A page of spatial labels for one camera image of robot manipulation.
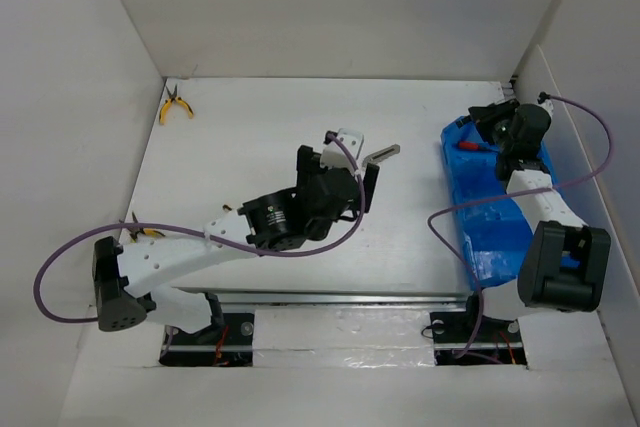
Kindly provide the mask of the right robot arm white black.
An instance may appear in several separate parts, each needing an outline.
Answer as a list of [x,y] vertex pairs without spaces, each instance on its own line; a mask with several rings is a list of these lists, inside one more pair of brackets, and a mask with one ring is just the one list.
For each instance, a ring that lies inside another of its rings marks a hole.
[[601,299],[611,238],[587,225],[553,187],[540,157],[551,127],[552,106],[516,100],[474,106],[468,119],[480,137],[498,148],[496,177],[514,201],[533,238],[524,256],[516,292],[527,308],[592,312]]

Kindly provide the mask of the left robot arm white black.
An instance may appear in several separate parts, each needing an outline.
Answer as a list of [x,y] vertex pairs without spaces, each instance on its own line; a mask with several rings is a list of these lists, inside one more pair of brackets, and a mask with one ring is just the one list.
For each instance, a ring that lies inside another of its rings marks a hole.
[[367,165],[359,176],[331,143],[321,153],[300,147],[296,170],[295,186],[248,201],[195,236],[127,245],[113,237],[96,241],[92,275],[99,329],[117,332],[148,321],[212,343],[223,329],[219,300],[173,288],[172,281],[240,259],[285,252],[302,257],[305,243],[323,241],[335,223],[358,222],[369,211],[377,165]]

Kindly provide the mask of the red handled screwdriver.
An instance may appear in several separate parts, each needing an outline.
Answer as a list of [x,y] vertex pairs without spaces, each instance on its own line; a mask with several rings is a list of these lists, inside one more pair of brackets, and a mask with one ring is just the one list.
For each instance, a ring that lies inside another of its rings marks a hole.
[[495,148],[492,148],[491,146],[488,145],[484,145],[481,143],[475,143],[475,142],[470,142],[470,141],[458,141],[455,144],[455,148],[461,151],[467,151],[467,152],[488,152],[488,153],[498,153],[498,150]]

